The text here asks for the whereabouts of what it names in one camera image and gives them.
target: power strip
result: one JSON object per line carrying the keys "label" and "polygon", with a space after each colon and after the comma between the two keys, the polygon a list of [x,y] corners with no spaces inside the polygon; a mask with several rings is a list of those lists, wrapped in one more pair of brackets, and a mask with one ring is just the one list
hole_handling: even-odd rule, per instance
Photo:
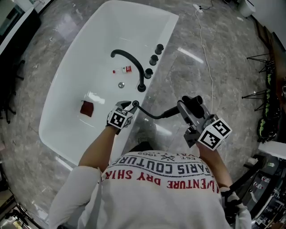
{"label": "power strip", "polygon": [[202,13],[202,10],[200,9],[200,7],[197,4],[193,4],[193,7],[199,12]]}

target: drain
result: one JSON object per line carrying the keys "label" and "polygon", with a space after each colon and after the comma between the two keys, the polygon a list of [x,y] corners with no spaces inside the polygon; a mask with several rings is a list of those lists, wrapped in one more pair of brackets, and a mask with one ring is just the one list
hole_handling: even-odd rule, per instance
{"label": "drain", "polygon": [[123,82],[120,82],[120,83],[118,84],[118,87],[119,87],[119,88],[124,88],[124,86],[125,86],[125,83],[123,83]]}

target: white cable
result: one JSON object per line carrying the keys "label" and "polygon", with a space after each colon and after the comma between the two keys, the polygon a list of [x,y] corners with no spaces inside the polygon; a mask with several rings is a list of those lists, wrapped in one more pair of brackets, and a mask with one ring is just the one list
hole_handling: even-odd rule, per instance
{"label": "white cable", "polygon": [[[204,54],[205,54],[205,58],[206,58],[206,50],[204,48],[204,46],[202,45],[202,26],[200,24],[200,19],[197,17],[198,19],[198,24],[200,25],[200,37],[201,37],[201,46],[202,48],[204,49]],[[207,63],[207,66],[209,68],[209,75],[210,75],[210,79],[211,79],[211,108],[210,108],[210,112],[213,113],[213,78],[211,77],[211,74],[210,74],[210,66],[209,66],[209,63],[207,62],[207,58],[206,58],[206,63]]]}

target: white bathtub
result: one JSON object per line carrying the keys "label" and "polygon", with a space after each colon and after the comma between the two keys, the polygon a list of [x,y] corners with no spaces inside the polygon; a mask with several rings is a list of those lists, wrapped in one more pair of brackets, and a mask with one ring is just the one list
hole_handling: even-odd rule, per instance
{"label": "white bathtub", "polygon": [[[118,0],[105,2],[78,33],[54,76],[39,127],[42,142],[77,165],[105,128],[107,115],[118,101],[143,102],[162,54],[155,66],[149,59],[157,44],[166,47],[177,20],[177,15],[154,7]],[[123,56],[110,57],[114,49],[129,52],[144,70],[153,70],[152,78],[144,79],[145,92],[137,90],[137,68]],[[128,65],[132,73],[113,74],[114,69]],[[119,82],[124,82],[123,89],[118,87]],[[80,113],[82,100],[93,103],[91,118]],[[133,124],[134,120],[116,137],[112,161],[121,155]]]}

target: white t-shirt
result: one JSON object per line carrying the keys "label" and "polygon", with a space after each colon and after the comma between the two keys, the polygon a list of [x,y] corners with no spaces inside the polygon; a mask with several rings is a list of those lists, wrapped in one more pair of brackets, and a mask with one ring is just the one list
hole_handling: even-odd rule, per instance
{"label": "white t-shirt", "polygon": [[[49,227],[56,229],[75,218],[70,216],[82,205],[85,209],[76,219],[79,229],[91,220],[98,229],[231,228],[212,172],[191,154],[131,152],[103,174],[76,167],[52,203]],[[243,205],[235,227],[251,228]]]}

